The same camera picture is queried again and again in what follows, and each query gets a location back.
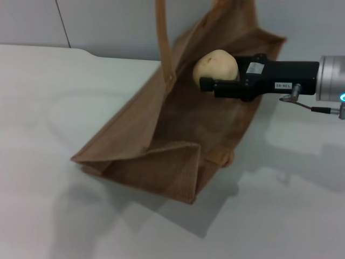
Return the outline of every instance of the white table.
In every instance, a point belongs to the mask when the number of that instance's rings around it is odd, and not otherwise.
[[[193,206],[69,162],[157,66],[0,46],[0,258],[343,258],[345,122],[275,95]]]

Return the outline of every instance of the brown tote bag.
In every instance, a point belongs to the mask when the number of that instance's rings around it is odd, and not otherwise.
[[[223,49],[276,59],[285,39],[258,27],[254,0],[218,0],[171,52],[165,1],[156,0],[161,67],[72,160],[86,173],[193,203],[233,161],[260,103],[216,99],[192,81],[196,61]]]

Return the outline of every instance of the cable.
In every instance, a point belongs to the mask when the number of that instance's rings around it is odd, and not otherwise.
[[[290,104],[299,105],[299,106],[301,106],[301,107],[303,107],[303,108],[306,108],[306,109],[308,109],[308,110],[311,110],[311,109],[312,109],[311,107],[309,107],[309,106],[307,106],[307,105],[304,105],[304,104],[301,104],[301,103],[299,103],[299,102],[297,102],[297,101],[284,101],[283,98],[280,98],[279,100],[280,100],[280,101],[283,101],[283,102],[285,102],[285,103],[290,103]]]
[[[284,100],[283,98],[279,98],[280,101],[285,102],[285,103],[290,103],[290,104],[296,104],[299,105],[303,108],[306,108],[308,110],[311,110],[312,112],[318,112],[318,113],[325,113],[325,114],[339,114],[340,110],[335,109],[335,108],[329,108],[329,107],[309,107],[307,105],[301,104],[296,101],[289,101],[289,100]]]

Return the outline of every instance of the potato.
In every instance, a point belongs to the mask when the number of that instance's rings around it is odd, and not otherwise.
[[[224,50],[214,50],[201,58],[193,70],[194,82],[200,87],[200,77],[219,80],[235,80],[238,65],[233,56]]]

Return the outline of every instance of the robotic arm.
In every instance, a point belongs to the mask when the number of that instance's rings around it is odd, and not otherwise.
[[[265,54],[235,59],[239,80],[200,78],[201,91],[214,92],[216,98],[242,101],[252,101],[265,93],[285,93],[281,101],[345,119],[345,56],[323,56],[320,62],[271,61]],[[316,94],[317,100],[340,101],[341,105],[339,109],[308,107],[298,102],[300,94]]]

